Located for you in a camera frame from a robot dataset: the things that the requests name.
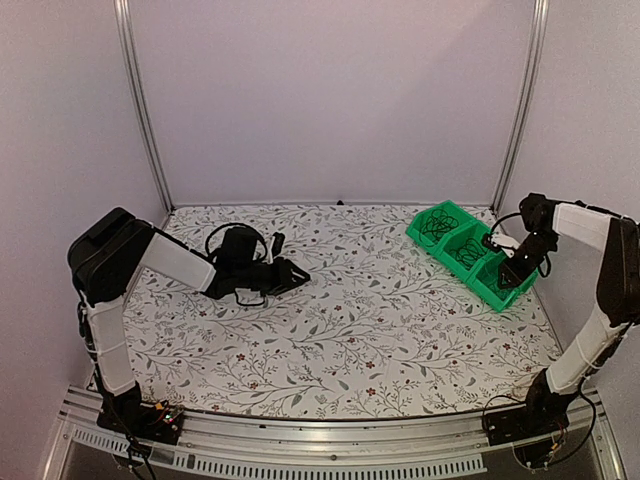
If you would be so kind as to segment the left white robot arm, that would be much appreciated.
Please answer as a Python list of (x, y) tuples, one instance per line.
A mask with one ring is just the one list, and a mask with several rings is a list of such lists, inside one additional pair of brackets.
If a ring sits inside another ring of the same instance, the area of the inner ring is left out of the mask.
[(311, 279), (283, 257), (284, 240), (280, 232), (265, 237), (249, 224), (229, 222), (213, 229), (198, 251), (116, 207), (72, 243), (67, 262), (96, 385), (105, 400), (114, 400), (109, 415), (126, 433), (141, 433), (149, 423), (146, 408), (129, 397), (140, 395), (124, 329), (137, 276), (149, 270), (214, 300), (247, 290), (258, 294), (261, 307)]

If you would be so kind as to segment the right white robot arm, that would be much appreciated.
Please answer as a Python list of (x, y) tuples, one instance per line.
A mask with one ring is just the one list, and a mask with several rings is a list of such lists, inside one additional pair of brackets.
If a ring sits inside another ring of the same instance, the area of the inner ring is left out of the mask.
[(570, 403), (582, 383), (612, 358), (639, 328), (639, 224), (632, 218), (581, 201), (553, 200), (531, 193), (518, 210), (505, 215), (485, 235), (485, 245), (504, 251), (498, 267), (501, 288), (517, 288), (539, 270), (558, 240), (569, 238), (592, 250), (593, 307), (586, 322), (561, 356), (514, 390), (528, 405), (517, 427), (537, 436), (556, 417), (554, 405)]

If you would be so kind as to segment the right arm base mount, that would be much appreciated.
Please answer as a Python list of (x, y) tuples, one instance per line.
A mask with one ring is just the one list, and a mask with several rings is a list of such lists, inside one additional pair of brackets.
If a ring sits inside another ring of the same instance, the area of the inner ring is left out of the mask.
[(481, 424), (491, 446), (518, 442), (565, 430), (569, 419), (565, 411), (519, 405), (517, 408), (482, 414)]

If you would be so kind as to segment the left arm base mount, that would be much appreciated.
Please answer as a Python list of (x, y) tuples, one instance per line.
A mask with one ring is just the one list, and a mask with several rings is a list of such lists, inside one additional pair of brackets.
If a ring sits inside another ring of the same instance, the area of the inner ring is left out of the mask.
[(161, 401), (145, 404), (132, 396), (105, 397), (97, 425), (136, 439), (176, 445), (180, 438), (185, 408)]

